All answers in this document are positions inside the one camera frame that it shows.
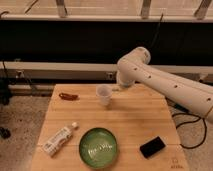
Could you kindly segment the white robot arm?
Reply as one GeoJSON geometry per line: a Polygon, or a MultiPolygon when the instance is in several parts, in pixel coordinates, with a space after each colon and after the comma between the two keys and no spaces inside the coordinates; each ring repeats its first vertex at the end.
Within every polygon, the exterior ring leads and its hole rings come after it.
{"type": "Polygon", "coordinates": [[[213,124],[213,87],[170,74],[149,65],[150,52],[137,47],[117,62],[121,88],[140,82],[213,124]]]}

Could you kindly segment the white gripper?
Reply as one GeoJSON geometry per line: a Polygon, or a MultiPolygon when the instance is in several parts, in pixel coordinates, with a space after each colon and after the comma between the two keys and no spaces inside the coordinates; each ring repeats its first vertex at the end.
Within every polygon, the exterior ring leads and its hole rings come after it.
{"type": "Polygon", "coordinates": [[[116,74],[116,82],[121,89],[127,89],[132,87],[135,84],[135,81],[126,77],[120,71],[116,74]]]}

